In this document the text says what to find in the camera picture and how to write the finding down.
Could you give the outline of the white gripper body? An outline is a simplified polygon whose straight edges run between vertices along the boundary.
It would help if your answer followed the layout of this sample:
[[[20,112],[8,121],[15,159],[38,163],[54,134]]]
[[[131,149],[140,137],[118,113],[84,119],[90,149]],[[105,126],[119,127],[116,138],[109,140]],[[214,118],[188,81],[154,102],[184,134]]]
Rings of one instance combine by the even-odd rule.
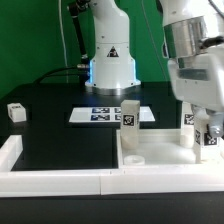
[[[175,97],[208,110],[224,112],[224,54],[221,51],[194,57],[191,68],[179,69],[168,61]]]

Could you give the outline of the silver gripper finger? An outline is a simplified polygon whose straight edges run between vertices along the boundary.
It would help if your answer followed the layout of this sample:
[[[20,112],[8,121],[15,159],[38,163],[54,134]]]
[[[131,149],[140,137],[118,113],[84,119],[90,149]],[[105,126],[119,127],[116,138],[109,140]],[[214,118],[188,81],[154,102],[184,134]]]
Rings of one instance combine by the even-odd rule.
[[[224,113],[209,111],[209,133],[213,138],[222,137],[224,135]]]

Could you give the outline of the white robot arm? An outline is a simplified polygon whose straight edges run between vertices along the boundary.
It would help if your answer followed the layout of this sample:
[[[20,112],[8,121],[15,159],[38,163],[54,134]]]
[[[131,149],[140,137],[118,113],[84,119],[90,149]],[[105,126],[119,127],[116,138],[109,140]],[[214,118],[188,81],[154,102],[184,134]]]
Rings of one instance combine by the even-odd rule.
[[[175,97],[203,108],[213,137],[224,136],[224,0],[155,0]],[[114,0],[90,0],[95,55],[86,87],[118,95],[140,84],[129,50],[129,18]]]

